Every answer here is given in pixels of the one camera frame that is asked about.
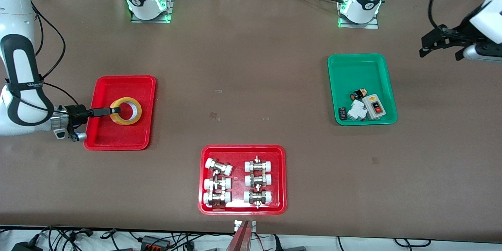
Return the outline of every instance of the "electrical component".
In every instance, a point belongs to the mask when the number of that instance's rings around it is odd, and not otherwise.
[[[338,108],[338,116],[340,117],[340,120],[346,120],[347,109],[345,107]]]
[[[204,180],[204,189],[207,190],[225,190],[225,189],[230,189],[232,188],[232,179],[231,178],[226,178],[222,177],[221,179],[218,179],[218,176],[213,176],[210,179],[205,179]]]
[[[354,100],[347,113],[347,117],[351,120],[362,120],[366,117],[368,110],[364,108],[364,103],[359,100]]]
[[[206,169],[210,169],[217,175],[223,173],[225,176],[229,176],[232,173],[232,168],[227,163],[218,163],[217,159],[208,158],[206,160]]]
[[[169,240],[146,235],[141,241],[140,250],[166,251],[169,248]]]
[[[262,171],[262,173],[268,173],[271,171],[270,161],[263,163],[258,156],[254,160],[249,162],[244,162],[244,172],[253,173],[254,171]]]
[[[224,205],[225,203],[230,203],[232,201],[230,191],[222,191],[221,193],[204,192],[203,198],[204,203],[211,206]]]
[[[368,95],[366,88],[361,88],[361,89],[355,90],[353,92],[353,94],[350,94],[350,99],[357,100],[357,99],[363,98],[366,95]]]
[[[261,176],[255,176],[251,174],[249,176],[244,176],[244,182],[248,187],[254,187],[260,190],[262,186],[267,186],[272,184],[272,176],[270,174],[263,174]]]
[[[249,202],[249,204],[255,204],[256,208],[260,208],[261,205],[272,202],[272,194],[270,191],[253,192],[253,190],[244,192],[244,202]]]
[[[362,99],[362,102],[367,109],[368,118],[370,120],[380,119],[386,114],[378,95],[371,94],[366,96]]]

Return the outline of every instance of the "workbench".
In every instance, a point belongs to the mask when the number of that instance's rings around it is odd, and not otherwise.
[[[33,1],[67,43],[46,81],[79,103],[100,76],[156,77],[151,142],[0,138],[0,224],[232,232],[253,219],[258,233],[502,242],[502,65],[457,62],[457,48],[419,58],[428,0],[386,0],[377,30],[338,28],[319,0],[175,0],[170,24],[131,24],[121,0]],[[479,3],[436,0],[435,20],[454,27]],[[45,26],[40,72],[60,51]],[[326,60],[352,53],[386,58],[395,124],[336,123]],[[283,146],[285,213],[202,215],[208,144]]]

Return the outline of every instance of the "small black device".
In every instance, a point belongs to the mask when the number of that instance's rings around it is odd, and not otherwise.
[[[338,116],[340,120],[346,120],[347,119],[347,109],[345,107],[338,108]]]

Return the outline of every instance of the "masking tape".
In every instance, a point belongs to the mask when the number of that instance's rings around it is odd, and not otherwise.
[[[134,124],[136,123],[140,118],[141,118],[141,105],[136,101],[136,99],[131,98],[131,97],[123,97],[121,99],[115,100],[113,103],[111,103],[110,108],[116,108],[120,107],[121,104],[127,104],[133,109],[133,115],[131,118],[125,120],[118,113],[113,113],[110,115],[110,118],[112,121],[114,121],[116,124],[120,124],[122,126],[128,126],[129,124]]]

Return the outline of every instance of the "table surface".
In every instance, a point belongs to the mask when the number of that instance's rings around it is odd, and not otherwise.
[[[428,0],[386,0],[378,30],[338,28],[319,0],[176,0],[170,24],[131,24],[120,0],[33,1],[67,42],[47,82],[90,105],[100,76],[154,75],[152,136],[115,152],[2,137],[1,224],[230,232],[254,219],[259,233],[502,241],[502,67],[456,62],[456,48],[419,58]],[[436,0],[436,22],[478,3]],[[40,72],[60,50],[46,27]],[[326,60],[351,53],[385,56],[397,123],[335,122]],[[202,215],[207,144],[282,145],[286,212]]]

